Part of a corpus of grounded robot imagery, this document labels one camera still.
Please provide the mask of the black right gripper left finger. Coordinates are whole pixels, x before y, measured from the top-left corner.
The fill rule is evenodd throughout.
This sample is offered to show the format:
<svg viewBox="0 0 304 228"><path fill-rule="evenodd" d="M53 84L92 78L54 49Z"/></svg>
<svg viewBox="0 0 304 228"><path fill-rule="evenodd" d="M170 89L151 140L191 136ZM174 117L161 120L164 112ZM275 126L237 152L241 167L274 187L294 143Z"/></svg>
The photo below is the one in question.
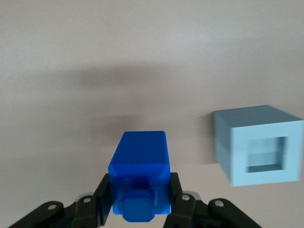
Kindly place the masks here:
<svg viewBox="0 0 304 228"><path fill-rule="evenodd" d="M92 194L85 194L65 207L48 201L13 223L11 228L99 228L112 207L109 175L105 174Z"/></svg>

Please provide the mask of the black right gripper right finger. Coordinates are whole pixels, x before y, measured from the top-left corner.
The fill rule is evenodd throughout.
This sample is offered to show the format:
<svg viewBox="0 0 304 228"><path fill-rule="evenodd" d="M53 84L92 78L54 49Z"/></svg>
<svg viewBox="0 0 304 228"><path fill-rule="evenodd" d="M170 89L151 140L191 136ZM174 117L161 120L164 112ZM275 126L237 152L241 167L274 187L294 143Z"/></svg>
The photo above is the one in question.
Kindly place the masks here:
<svg viewBox="0 0 304 228"><path fill-rule="evenodd" d="M223 198L205 204L192 193L182 191L178 173L171 173L171 213L165 228L259 228L261 227L231 201Z"/></svg>

